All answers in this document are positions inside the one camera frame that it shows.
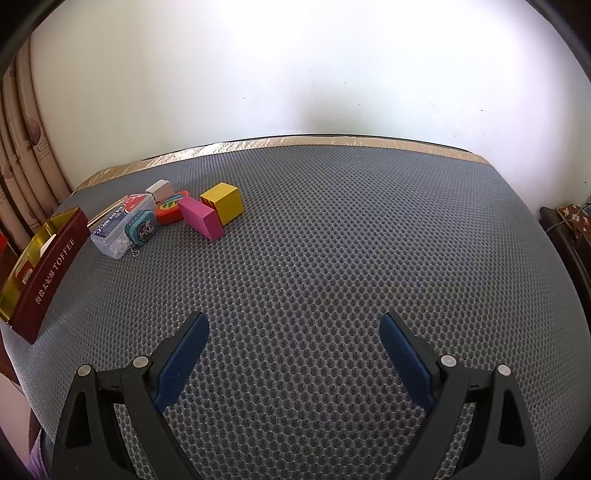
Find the sticker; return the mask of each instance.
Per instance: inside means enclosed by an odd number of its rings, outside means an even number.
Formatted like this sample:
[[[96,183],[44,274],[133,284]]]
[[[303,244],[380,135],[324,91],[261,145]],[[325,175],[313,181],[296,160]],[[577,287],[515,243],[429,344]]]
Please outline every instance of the sticker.
[[[149,218],[138,225],[138,240],[140,242],[146,243],[150,240],[150,237],[156,231],[156,227],[154,226],[154,222]]]
[[[126,211],[125,205],[119,205],[115,210],[111,212],[111,214],[99,223],[92,232],[93,235],[100,236],[102,238],[107,238],[109,234],[113,231],[113,229],[121,223],[129,212]]]
[[[139,203],[146,198],[148,195],[146,193],[141,193],[139,195],[129,195],[129,198],[123,202],[125,206],[125,210],[127,213],[131,212],[134,208],[136,208]]]
[[[29,260],[25,262],[25,264],[21,267],[21,269],[17,273],[17,280],[22,282],[23,285],[26,285],[29,278],[33,274],[33,265]]]
[[[171,208],[175,208],[178,204],[178,201],[183,198],[184,195],[182,193],[175,193],[168,198],[165,198],[160,202],[158,208],[160,210],[170,210]]]

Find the wooden furniture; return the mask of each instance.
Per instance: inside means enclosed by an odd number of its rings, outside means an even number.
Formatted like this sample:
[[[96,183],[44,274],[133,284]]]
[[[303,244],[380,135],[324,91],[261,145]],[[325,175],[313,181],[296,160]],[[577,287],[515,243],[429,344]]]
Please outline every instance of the wooden furniture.
[[[540,209],[540,225],[547,230],[562,221],[554,209]],[[548,238],[558,252],[577,290],[587,324],[591,327],[591,245],[584,237],[576,238],[566,223],[561,223],[547,232]]]

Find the gray mesh mat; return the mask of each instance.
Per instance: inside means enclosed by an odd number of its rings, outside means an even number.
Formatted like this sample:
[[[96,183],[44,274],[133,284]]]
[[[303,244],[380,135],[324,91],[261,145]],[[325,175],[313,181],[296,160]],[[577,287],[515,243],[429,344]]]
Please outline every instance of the gray mesh mat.
[[[379,341],[379,315],[393,306],[437,352],[509,364],[542,478],[568,460],[591,422],[589,332],[558,255],[492,167],[380,148],[265,148],[130,174],[62,208],[91,216],[160,178],[193,195],[237,185],[246,212],[215,243],[166,227],[137,258],[112,260],[89,241],[35,345],[2,326],[51,436],[78,365],[121,367],[200,309],[210,339],[166,416],[204,478],[384,478],[424,418]],[[119,419],[149,477],[124,408]]]

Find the purple cloth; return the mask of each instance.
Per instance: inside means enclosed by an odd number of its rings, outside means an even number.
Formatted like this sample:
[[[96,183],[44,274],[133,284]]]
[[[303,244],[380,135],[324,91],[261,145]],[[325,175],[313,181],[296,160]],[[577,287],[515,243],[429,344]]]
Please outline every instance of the purple cloth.
[[[43,430],[39,431],[39,435],[37,435],[37,439],[33,444],[27,468],[35,480],[49,480],[49,475],[43,464],[43,456],[41,455],[41,432]]]
[[[2,479],[32,480],[33,477],[0,428],[0,475]]]

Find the red eraser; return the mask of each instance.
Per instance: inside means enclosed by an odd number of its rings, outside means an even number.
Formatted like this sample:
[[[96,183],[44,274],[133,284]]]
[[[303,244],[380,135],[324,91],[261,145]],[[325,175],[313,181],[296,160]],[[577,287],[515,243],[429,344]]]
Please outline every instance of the red eraser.
[[[186,224],[202,233],[211,241],[220,240],[224,235],[223,227],[216,211],[199,200],[183,197],[178,201]]]
[[[162,202],[158,202],[156,207],[156,218],[160,225],[169,225],[183,219],[183,214],[178,207],[178,201],[183,197],[188,197],[186,190],[177,192],[170,197],[166,197]]]

